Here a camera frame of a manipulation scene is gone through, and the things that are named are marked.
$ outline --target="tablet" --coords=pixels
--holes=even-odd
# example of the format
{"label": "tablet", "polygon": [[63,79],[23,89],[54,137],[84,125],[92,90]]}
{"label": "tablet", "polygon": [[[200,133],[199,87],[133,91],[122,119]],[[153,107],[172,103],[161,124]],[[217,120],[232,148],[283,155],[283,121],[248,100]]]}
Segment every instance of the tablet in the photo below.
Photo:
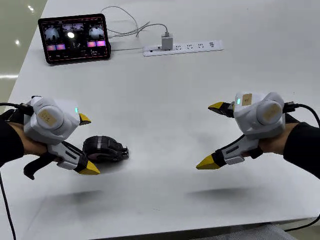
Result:
{"label": "tablet", "polygon": [[103,14],[40,18],[38,25],[49,64],[110,58]]}

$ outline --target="camera feed display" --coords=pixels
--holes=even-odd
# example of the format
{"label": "camera feed display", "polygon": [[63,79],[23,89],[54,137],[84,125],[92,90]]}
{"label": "camera feed display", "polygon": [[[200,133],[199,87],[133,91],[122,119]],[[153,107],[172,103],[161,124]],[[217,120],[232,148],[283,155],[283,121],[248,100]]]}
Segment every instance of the camera feed display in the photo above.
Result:
{"label": "camera feed display", "polygon": [[51,61],[107,55],[101,17],[43,22],[41,26]]}

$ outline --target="white cable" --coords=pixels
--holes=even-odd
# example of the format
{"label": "white cable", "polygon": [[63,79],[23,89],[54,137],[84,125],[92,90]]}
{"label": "white cable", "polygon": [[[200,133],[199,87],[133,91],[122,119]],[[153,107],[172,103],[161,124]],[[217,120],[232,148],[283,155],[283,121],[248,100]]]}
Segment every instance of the white cable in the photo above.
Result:
{"label": "white cable", "polygon": [[[138,30],[140,30],[141,28],[147,26],[150,22],[148,21],[145,25],[141,26],[138,28]],[[112,37],[124,37],[124,36],[129,36],[129,35],[133,35],[133,34],[136,34],[137,33],[137,30],[132,30],[132,31],[128,31],[126,33],[122,33],[122,34],[116,34],[116,35],[113,35]]]}
{"label": "white cable", "polygon": [[125,51],[125,50],[135,50],[135,49],[142,49],[142,47],[133,47],[133,48],[124,48],[124,49],[111,49],[111,52],[115,52],[115,51]]}
{"label": "white cable", "polygon": [[[122,7],[119,7],[119,6],[107,6],[107,7],[102,8],[101,11],[100,11],[100,13],[102,13],[104,10],[109,9],[109,8],[121,9],[122,11],[124,11],[125,13],[127,13],[127,14],[133,19],[133,21],[135,22],[136,31],[139,31],[139,27],[138,27],[138,23],[137,23],[136,19],[135,19],[129,12],[127,12],[126,10],[124,10]],[[114,31],[114,30],[111,30],[111,29],[107,29],[107,30],[109,30],[110,32],[116,33],[116,34],[127,34],[127,33],[128,33],[128,32],[117,32],[117,31]]]}
{"label": "white cable", "polygon": [[162,23],[154,23],[154,24],[149,24],[149,25],[147,25],[147,26],[141,27],[140,30],[137,31],[136,37],[138,37],[139,33],[140,33],[143,29],[145,29],[145,28],[147,28],[147,27],[150,27],[150,26],[155,26],[155,25],[164,26],[164,27],[165,27],[165,32],[168,33],[168,28],[167,28],[166,25],[164,25],[164,24],[162,24]]}

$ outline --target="floor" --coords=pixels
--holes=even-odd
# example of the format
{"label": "floor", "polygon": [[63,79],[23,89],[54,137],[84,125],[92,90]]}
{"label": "floor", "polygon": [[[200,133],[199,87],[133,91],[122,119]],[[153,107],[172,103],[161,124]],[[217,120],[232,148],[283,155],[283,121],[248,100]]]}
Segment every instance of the floor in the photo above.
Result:
{"label": "floor", "polygon": [[[46,2],[47,0],[0,2],[0,102],[6,102],[11,94]],[[308,220],[286,224],[282,228],[288,229],[305,223]],[[291,234],[299,240],[316,240],[320,238],[320,225],[293,231]]]}

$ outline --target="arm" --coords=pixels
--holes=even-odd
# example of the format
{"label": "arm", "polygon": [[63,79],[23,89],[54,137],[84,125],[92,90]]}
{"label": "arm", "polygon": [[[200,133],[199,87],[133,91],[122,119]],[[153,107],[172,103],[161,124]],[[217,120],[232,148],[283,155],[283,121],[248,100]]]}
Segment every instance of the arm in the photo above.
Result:
{"label": "arm", "polygon": [[288,123],[281,135],[261,139],[259,146],[264,153],[283,155],[288,162],[320,179],[320,128],[305,122]]}
{"label": "arm", "polygon": [[0,166],[26,154],[40,156],[46,151],[45,144],[35,142],[25,136],[21,124],[8,124],[0,118]]}

